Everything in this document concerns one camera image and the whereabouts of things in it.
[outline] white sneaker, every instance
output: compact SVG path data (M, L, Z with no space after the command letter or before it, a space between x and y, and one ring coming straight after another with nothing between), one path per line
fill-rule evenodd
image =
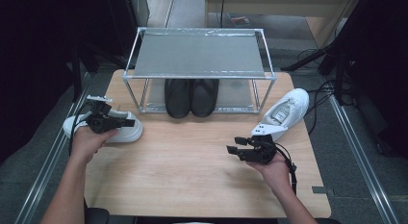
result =
M108 112L108 115L113 116L113 117L121 117L121 118L126 118L126 119L132 119L135 120L135 125L133 127L121 127L118 128L118 132L115 136L107 139L107 143L112 143L112 142L131 142L139 139L141 136L141 133L143 131L143 126L141 122L131 113L131 112L117 112L110 110ZM81 120L83 117L83 114L80 114L78 116L78 121ZM71 137L71 130L72 130L72 124L74 122L75 116L71 116L67 118L63 124L64 128L64 133L66 136ZM81 126L87 126L86 121L82 121L75 127L75 131L81 127Z
M273 140L277 140L303 118L308 108L309 94L302 88L295 88L265 113L251 135L272 135Z

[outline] gray carpet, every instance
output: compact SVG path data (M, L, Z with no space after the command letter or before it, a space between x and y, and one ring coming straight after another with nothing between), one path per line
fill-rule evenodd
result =
M186 18L189 9L180 8L186 6L186 3L181 4L181 2L186 1L188 0L176 1L169 25L189 27L186 23L194 22L191 27L198 26L195 24L197 20ZM216 27L217 15L214 13L210 17L210 25ZM280 16L265 15L249 15L248 18L251 21L251 26L266 29L275 71L281 66L296 62L299 54L301 57L307 55L307 53L301 53L302 50L316 46L310 31L305 27L307 25L304 18L288 20L288 18L284 19ZM224 21L225 27L233 26L228 16L224 16ZM104 95L112 74L117 69L109 62L99 61L101 69L93 76L89 90L89 94L93 95ZM302 87L306 90L317 89L323 82L316 70L318 64L319 61L312 62L308 66L292 72L295 87ZM70 88L61 97L54 110L44 119L33 139L0 166L0 207L2 208L0 209L0 223L14 223L17 218L27 193L36 179L71 106L72 93L72 88ZM381 185L392 201L400 223L408 223L408 195L406 191L408 178L405 173L408 161L403 158L386 158L380 155L376 150L376 143L372 134L359 111L354 107L346 107L345 110ZM312 127L313 120L312 113L305 116L308 129ZM383 223L357 161L350 150L340 122L329 102L319 106L317 126L311 133L310 139L324 186L328 192L332 217L342 223ZM39 222L61 179L66 160L67 151L63 151L50 182L38 203L31 223ZM133 217L128 216L113 216L111 219L111 223L130 224L132 222ZM281 219L279 222L287 223L285 219Z

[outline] hand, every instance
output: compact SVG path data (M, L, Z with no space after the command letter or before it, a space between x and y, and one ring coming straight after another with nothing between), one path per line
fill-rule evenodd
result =
M265 182L272 189L272 192L276 192L291 189L291 183L289 180L289 168L285 163L285 158L276 153L272 161L268 164L261 164L256 162L246 162L246 164L258 170L264 177Z
M110 130L103 134L96 134L89 126L80 127L74 135L70 158L83 163L90 162L93 154L105 145L107 139L116 134L117 129Z

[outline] metal frame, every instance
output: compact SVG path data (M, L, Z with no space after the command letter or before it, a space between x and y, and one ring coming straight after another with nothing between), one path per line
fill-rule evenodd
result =
M93 74L89 74L88 72L85 73L83 78L83 91L79 95L79 98L76 103L72 103L71 108L66 116L66 118L74 115L83 103L86 101L89 91L90 81L93 77ZM15 224L18 223L31 223L32 218L37 210L38 204L40 199L42 198L42 194L45 191L48 182L51 178L51 175L54 171L55 166L58 163L60 155L64 149L64 145L68 137L64 134L64 129L61 127L58 135L36 177L36 180L31 185L31 188L28 192L26 200L18 214L17 219L15 220Z
M147 112L166 112L166 108L155 108L150 110L149 108L147 108L145 106L145 99L146 99L146 94L147 94L147 89L150 83L150 79L165 79L166 77L163 76L138 76L137 72L135 72L134 74L130 74L130 70L132 66L134 66L133 64L131 64L132 60L136 60L137 57L135 57L135 49L138 45L139 42L143 41L143 36L145 34L147 28L145 27L139 27L138 31L137 31L137 35L136 35L136 39L135 42L133 44L133 48L131 51L131 55L130 55L130 59L128 61L128 64L126 65L126 69L123 72L122 75L122 79L123 82L125 84L125 86L127 87L129 94L132 97L132 100L136 106L136 108L138 109L138 111L140 113L147 113ZM163 31L166 32L166 30L177 30L177 29L168 29L168 28L162 28ZM262 108L264 107L264 104L266 103L269 93L271 91L271 88L274 84L274 82L276 81L276 75L273 72L273 68L272 68L272 62L270 59L270 55L269 55L269 51L268 51L268 46L267 46L267 42L265 39L265 35L264 35L264 30L263 29L253 29L251 30L253 32L255 32L256 38L257 38L257 43L258 43L258 47L260 47L260 45L264 45L265 49L266 49L266 53L268 56L268 69L269 72L265 72L265 77L262 78L247 78L247 77L239 77L239 76L200 76L199 78L207 78L207 79L220 79L220 80L237 80L237 79L243 79L243 80L248 80L248 81L252 81L252 93L253 93L253 98L252 101L255 103L255 105L253 106L252 109L250 108L226 108L226 107L216 107L216 109L214 110L214 112L226 112L226 113L260 113ZM187 78L187 79L194 79L194 77L192 76L177 76L177 78ZM133 80L133 79L145 79L144 82L144 87L143 87L143 92L140 98L140 101L137 100L134 91L132 90L132 87L129 85L129 81ZM256 86L256 80L267 80L270 81L269 86L268 86L268 90L263 98L263 101L260 102L260 97L258 94L258 88Z
M378 176L375 174L375 171L371 166L371 162L366 155L363 145L361 144L350 120L348 119L347 113L345 112L344 108L339 105L335 97L330 96L330 103L340 122L340 125L342 126L345 137L350 144L351 152L353 153L354 158L357 161L357 164L369 188L372 200L374 201L378 212L381 215L381 218L383 219L384 223L399 223L393 205L391 204L387 193L382 187Z

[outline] wooden table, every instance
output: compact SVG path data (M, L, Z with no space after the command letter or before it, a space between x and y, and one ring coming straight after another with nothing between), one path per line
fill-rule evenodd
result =
M95 154L87 169L90 207L134 216L286 216L261 174L229 155L225 145L234 145L234 137L250 137L268 108L293 88L289 74L276 73L278 80L260 114L174 119L166 113L137 114L122 73L115 72L106 95L114 99L113 110L137 115L143 134L135 142L111 143ZM130 84L138 91L143 80ZM258 88L267 85L259 81ZM326 194L312 191L323 184L303 120L278 142L298 166L297 196L314 217L328 217Z

